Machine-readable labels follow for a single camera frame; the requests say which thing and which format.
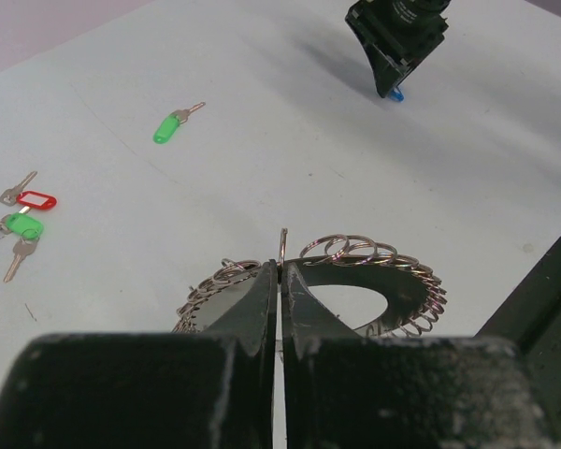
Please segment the metal disc with keyrings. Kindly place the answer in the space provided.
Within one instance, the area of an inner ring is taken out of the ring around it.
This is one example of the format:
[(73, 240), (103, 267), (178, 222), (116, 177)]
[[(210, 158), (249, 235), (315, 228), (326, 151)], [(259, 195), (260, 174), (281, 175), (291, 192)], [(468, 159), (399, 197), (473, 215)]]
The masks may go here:
[[(387, 243), (365, 236), (331, 234), (306, 245), (299, 256), (287, 260), (287, 231), (280, 237), (279, 270), (293, 263), (308, 289), (326, 285), (360, 287), (386, 299), (386, 309), (354, 331), (369, 338), (418, 338), (433, 330), (445, 313), (446, 291), (432, 268), (399, 253)], [(174, 333), (199, 333), (212, 318), (201, 317), (209, 304), (223, 299), (235, 305), (255, 282), (263, 263), (224, 258), (221, 267), (191, 288), (185, 304), (177, 309)]]

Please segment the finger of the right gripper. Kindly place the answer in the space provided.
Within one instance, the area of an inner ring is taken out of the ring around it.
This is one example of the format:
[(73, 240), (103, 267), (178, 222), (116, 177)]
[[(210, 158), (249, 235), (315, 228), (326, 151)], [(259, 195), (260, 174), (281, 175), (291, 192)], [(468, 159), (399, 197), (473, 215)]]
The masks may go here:
[(442, 43), (441, 39), (424, 40), (418, 44), (406, 48), (403, 55), (399, 56), (399, 79), (395, 84), (396, 88), (413, 73), (414, 70)]
[(388, 98), (400, 75), (393, 49), (382, 35), (371, 33), (355, 23), (351, 23), (350, 27), (369, 61), (377, 94)]

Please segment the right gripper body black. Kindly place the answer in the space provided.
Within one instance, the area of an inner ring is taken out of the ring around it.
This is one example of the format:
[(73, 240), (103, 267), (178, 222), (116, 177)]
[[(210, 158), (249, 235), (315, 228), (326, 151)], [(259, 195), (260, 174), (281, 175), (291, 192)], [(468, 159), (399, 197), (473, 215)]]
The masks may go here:
[(448, 24), (442, 13), (449, 4), (448, 1), (358, 1), (349, 8), (345, 21), (349, 27), (355, 23), (382, 35), (398, 63), (406, 48), (424, 40), (444, 40)]

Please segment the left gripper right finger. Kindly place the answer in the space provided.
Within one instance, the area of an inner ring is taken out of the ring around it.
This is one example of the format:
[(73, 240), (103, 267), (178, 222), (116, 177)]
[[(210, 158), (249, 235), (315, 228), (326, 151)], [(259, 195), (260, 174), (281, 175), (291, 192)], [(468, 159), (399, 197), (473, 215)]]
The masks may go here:
[(511, 342), (361, 336), (293, 263), (281, 300), (289, 447), (561, 448)]

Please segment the key with blue tag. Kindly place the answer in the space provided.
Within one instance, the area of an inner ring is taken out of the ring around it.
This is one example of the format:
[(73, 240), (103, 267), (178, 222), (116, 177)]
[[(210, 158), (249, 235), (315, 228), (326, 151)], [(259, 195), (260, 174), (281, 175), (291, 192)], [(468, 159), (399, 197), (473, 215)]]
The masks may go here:
[(401, 89), (399, 87), (395, 87), (388, 94), (388, 98), (395, 101), (395, 102), (401, 103), (405, 100), (405, 95), (403, 94), (403, 92), (401, 91)]

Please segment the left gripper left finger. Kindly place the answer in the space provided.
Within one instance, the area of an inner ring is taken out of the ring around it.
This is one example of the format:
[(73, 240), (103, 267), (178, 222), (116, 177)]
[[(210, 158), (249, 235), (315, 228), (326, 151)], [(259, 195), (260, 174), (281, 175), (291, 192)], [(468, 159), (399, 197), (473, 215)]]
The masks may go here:
[(269, 448), (278, 271), (199, 333), (31, 340), (0, 391), (0, 448)]

